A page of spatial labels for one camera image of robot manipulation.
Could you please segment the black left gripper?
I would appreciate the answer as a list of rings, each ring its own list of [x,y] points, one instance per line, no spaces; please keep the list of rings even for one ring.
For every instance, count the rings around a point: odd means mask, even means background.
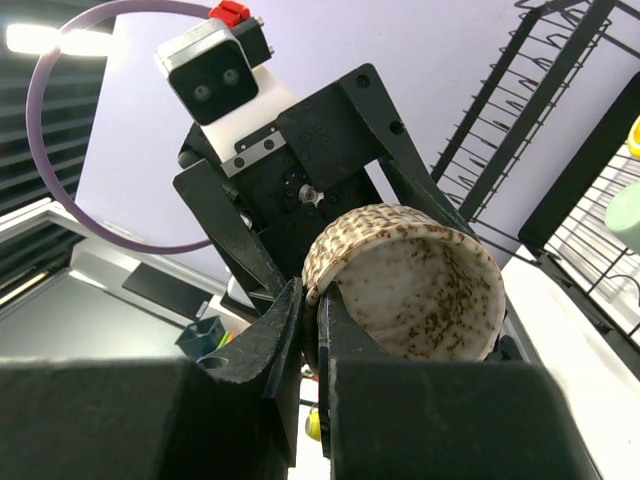
[[[402,205],[477,240],[438,188],[374,65],[365,63],[275,121],[285,145],[229,177],[200,160],[173,186],[254,305],[272,304],[340,215],[381,196],[378,162]]]

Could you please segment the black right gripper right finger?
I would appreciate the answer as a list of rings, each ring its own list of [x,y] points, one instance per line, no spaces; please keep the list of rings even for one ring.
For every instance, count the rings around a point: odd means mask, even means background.
[[[392,357],[349,315],[319,306],[322,406],[335,479],[595,479],[565,397],[522,361]]]

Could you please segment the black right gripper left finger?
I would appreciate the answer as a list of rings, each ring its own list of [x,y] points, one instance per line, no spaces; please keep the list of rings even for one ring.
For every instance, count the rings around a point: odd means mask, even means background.
[[[304,289],[186,358],[5,360],[5,479],[284,479],[296,461]]]

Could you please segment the beige speckled cup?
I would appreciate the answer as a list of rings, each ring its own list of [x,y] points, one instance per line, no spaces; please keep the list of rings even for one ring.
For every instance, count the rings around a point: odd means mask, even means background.
[[[310,247],[302,281],[306,327],[336,284],[351,318],[404,359],[482,361],[505,316],[501,270],[485,247],[403,205],[366,205],[330,223]]]

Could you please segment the light green cup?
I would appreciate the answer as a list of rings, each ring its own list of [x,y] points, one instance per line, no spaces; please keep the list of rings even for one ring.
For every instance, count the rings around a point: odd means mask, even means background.
[[[605,226],[626,247],[638,253],[640,246],[640,184],[633,183],[610,201]]]

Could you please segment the yellow mug black handle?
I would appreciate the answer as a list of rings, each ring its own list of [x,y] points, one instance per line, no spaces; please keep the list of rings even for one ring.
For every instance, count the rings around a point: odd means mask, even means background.
[[[640,159],[640,117],[637,117],[631,126],[626,145],[629,154],[635,159]]]

